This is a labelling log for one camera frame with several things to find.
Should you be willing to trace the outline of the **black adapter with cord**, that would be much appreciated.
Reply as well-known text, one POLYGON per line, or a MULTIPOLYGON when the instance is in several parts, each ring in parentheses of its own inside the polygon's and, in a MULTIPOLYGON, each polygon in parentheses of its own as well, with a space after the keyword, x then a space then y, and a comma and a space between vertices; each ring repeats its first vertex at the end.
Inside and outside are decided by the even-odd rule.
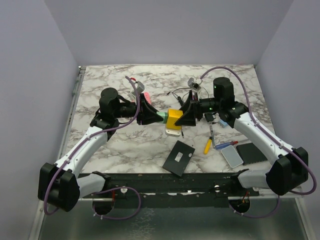
POLYGON ((183 98, 182 98, 181 96, 177 95, 176 92, 182 91, 182 90, 190 90, 190 88, 189 88, 189 87, 179 87, 179 88, 177 88, 177 89, 175 89, 175 90, 169 91, 169 92, 166 94, 167 96, 170 95, 170 94, 172 94, 173 97, 178 101, 178 103, 180 104, 181 107, 183 106, 184 101, 183 101, 183 98))

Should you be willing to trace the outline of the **green plug adapter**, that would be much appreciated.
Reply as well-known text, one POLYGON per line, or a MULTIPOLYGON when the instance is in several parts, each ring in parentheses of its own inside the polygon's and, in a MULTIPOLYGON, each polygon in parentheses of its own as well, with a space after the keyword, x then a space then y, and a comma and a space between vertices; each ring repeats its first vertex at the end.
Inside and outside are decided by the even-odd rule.
POLYGON ((168 113, 167 112, 162 112, 158 111, 157 115, 160 117, 160 123, 166 124, 168 120, 168 113))

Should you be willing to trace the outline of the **yellow plug adapter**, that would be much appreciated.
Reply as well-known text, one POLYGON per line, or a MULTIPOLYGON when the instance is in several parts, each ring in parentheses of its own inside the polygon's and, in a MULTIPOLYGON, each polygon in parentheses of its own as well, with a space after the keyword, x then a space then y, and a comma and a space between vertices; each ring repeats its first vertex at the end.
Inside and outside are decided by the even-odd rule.
POLYGON ((167 111, 167 121, 166 121, 166 128, 170 130, 180 130, 181 126, 177 126, 177 120, 183 116, 183 111, 178 109, 168 109, 167 111))

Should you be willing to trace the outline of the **pink power strip socket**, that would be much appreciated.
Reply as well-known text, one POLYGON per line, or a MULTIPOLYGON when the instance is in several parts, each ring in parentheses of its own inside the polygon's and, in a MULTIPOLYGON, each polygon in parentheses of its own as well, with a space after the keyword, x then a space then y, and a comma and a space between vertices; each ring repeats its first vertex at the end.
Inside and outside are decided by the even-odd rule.
POLYGON ((144 92, 143 95, 144 95, 146 101, 151 105, 152 102, 151 102, 150 94, 148 92, 144 92))

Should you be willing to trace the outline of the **large black power brick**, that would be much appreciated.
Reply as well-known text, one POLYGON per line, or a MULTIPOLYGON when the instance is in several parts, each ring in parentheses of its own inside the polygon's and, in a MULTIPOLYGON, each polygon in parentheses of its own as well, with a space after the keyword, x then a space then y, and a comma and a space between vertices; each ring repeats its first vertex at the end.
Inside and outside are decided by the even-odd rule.
POLYGON ((205 113, 204 117, 205 117, 206 122, 209 124, 216 124, 217 123, 217 121, 216 121, 217 116, 213 112, 212 113, 205 113))

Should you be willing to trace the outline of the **white adapter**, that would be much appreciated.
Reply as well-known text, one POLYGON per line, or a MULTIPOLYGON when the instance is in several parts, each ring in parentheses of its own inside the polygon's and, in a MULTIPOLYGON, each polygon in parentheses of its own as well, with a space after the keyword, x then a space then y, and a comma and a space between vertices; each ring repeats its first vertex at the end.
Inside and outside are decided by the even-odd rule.
POLYGON ((180 137, 182 135, 182 130, 176 130, 176 129, 170 129, 170 128, 165 128, 165 134, 169 137, 180 137))

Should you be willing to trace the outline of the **light blue cylinder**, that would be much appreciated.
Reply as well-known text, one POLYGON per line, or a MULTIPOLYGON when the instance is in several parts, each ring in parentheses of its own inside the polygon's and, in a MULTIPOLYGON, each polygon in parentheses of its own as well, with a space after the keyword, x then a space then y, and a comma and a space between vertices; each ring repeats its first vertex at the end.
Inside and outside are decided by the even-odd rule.
POLYGON ((219 122, 218 122, 219 124, 220 124, 220 126, 221 127, 223 127, 223 128, 225 128, 225 127, 227 127, 228 126, 228 124, 225 122, 225 121, 223 121, 223 120, 219 120, 219 122))

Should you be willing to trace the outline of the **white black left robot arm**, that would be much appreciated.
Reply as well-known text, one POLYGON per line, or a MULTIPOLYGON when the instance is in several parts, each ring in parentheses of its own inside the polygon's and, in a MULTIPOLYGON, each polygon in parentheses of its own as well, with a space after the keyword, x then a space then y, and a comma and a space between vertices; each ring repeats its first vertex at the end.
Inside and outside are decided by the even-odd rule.
POLYGON ((128 126, 120 124, 120 118, 129 118, 139 125, 166 123, 168 115, 156 110, 143 93, 131 102, 121 95, 115 88, 105 88, 99 99, 99 109, 90 122, 84 136, 61 159, 55 163, 45 163, 39 173, 37 197, 44 204, 50 204, 57 209, 69 212, 81 196, 92 193, 103 198, 111 190, 107 181, 108 176, 94 172, 91 174, 93 182, 87 178, 79 180, 79 174, 93 154, 116 133, 118 129, 128 126))

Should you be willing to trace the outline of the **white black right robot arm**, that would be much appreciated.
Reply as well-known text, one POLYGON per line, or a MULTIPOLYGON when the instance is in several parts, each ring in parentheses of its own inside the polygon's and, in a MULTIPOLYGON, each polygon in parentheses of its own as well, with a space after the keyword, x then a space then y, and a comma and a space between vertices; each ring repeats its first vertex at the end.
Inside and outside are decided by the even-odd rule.
POLYGON ((234 86, 229 78, 213 80, 211 98, 198 99, 190 92, 180 110, 183 114, 176 124, 183 127, 195 126, 204 114, 218 114, 231 128, 246 136, 271 164, 270 169, 240 172, 229 184, 234 195, 240 196, 248 188, 262 188, 283 196, 308 180, 307 151, 284 142, 259 123, 247 105, 235 100, 234 86))

